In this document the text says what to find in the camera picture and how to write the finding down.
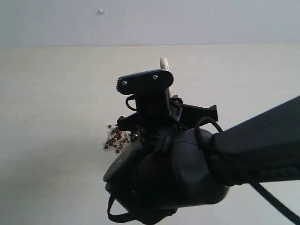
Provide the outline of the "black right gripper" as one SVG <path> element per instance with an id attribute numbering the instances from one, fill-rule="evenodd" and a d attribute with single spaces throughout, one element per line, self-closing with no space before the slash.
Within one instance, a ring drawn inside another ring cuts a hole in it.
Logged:
<path id="1" fill-rule="evenodd" d="M 119 117 L 117 125 L 122 131 L 135 131 L 140 128 L 162 128 L 171 127 L 173 124 L 178 124 L 186 129 L 191 129 L 196 122 L 204 117 L 209 117 L 214 121 L 218 121 L 217 106 L 213 105 L 209 108 L 187 105 L 178 102 L 177 100 L 169 101 L 170 113 L 163 115 L 159 113 L 157 116 L 138 115 L 137 112 L 127 116 Z"/>

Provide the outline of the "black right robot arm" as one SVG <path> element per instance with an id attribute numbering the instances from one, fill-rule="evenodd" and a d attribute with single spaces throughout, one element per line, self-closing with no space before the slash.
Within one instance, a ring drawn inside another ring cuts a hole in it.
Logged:
<path id="1" fill-rule="evenodd" d="M 230 187 L 249 184 L 294 224 L 300 217 L 262 183 L 300 178 L 300 99 L 295 97 L 228 130 L 218 125 L 216 106 L 170 100 L 170 113 L 142 107 L 120 117 L 116 135 L 130 132 L 131 142 L 104 175 L 114 202 L 126 213 L 115 223 L 137 220 L 154 225 L 183 207 L 221 202 Z"/>

